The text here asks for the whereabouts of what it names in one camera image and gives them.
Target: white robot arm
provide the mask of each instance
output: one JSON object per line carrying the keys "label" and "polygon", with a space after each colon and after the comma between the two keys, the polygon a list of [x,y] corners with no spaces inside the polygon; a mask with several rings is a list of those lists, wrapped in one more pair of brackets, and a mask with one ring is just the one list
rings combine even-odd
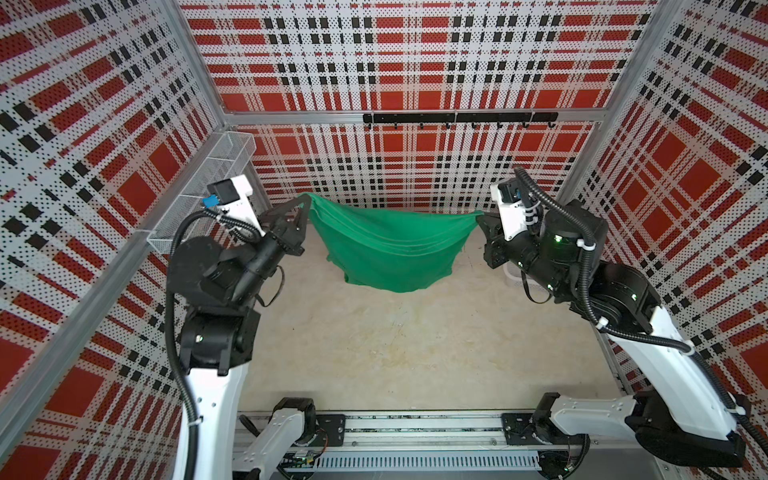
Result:
{"label": "white robot arm", "polygon": [[[521,168],[491,190],[498,215],[478,217],[488,265],[513,262],[556,303],[571,302],[571,310],[621,346],[654,387],[607,400],[548,393],[538,409],[540,436],[636,439],[675,465],[741,466],[745,444],[736,425],[748,423],[748,402],[725,391],[642,273],[599,260],[604,220],[578,202],[555,203]],[[541,204],[549,207],[546,216]]]}

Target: floor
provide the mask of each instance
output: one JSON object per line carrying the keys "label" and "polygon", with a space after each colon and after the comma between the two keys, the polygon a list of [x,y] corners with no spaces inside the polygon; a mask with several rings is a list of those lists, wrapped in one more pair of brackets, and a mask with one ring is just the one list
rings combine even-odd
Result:
{"label": "floor", "polygon": [[[530,409],[541,394],[618,396],[591,326],[565,304],[531,303],[470,235],[453,274],[393,293],[344,283],[310,226],[262,309],[241,411],[307,396],[318,410]],[[279,274],[265,284],[269,299]],[[536,291],[533,295],[542,296]]]}

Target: wall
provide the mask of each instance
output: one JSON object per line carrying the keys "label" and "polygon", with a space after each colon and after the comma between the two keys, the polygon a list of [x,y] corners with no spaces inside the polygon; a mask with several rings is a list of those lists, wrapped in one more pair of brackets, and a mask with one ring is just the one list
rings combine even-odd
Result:
{"label": "wall", "polygon": [[231,111],[603,106],[656,1],[181,0]]}
{"label": "wall", "polygon": [[[166,22],[140,0],[2,3],[0,401],[212,130]],[[0,478],[163,475],[163,271],[142,266]]]}
{"label": "wall", "polygon": [[[688,1],[579,198],[609,219],[605,256],[642,271],[766,431],[768,5]],[[634,389],[649,382],[618,347]],[[744,470],[765,478],[750,443]]]}
{"label": "wall", "polygon": [[556,194],[592,125],[245,126],[272,204],[304,191],[356,207],[464,213],[491,207],[488,185],[526,166]]}

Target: green cloth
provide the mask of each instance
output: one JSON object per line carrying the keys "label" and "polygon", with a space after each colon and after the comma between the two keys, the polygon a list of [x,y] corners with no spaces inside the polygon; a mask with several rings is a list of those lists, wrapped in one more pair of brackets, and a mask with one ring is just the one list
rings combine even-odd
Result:
{"label": "green cloth", "polygon": [[355,208],[310,196],[310,220],[344,280],[393,292],[426,288],[450,275],[475,217],[482,215]]}

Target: perforated panel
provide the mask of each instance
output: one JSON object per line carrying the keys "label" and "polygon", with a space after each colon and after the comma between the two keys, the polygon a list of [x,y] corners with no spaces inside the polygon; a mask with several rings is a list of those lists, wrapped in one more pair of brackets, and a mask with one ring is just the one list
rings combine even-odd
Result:
{"label": "perforated panel", "polygon": [[342,204],[463,213],[492,208],[490,184],[528,168],[556,194],[591,124],[242,127],[273,204],[315,192]]}
{"label": "perforated panel", "polygon": [[181,0],[231,111],[602,107],[656,1]]}
{"label": "perforated panel", "polygon": [[[163,340],[167,261],[150,254],[0,470],[26,478],[166,478],[181,407]],[[176,331],[184,310],[176,308]]]}
{"label": "perforated panel", "polygon": [[157,4],[0,10],[0,395],[211,130]]}
{"label": "perforated panel", "polygon": [[[611,224],[606,256],[642,271],[766,431],[768,5],[685,3],[580,198]],[[649,386],[614,351],[636,390]],[[765,478],[747,449],[728,478]]]}

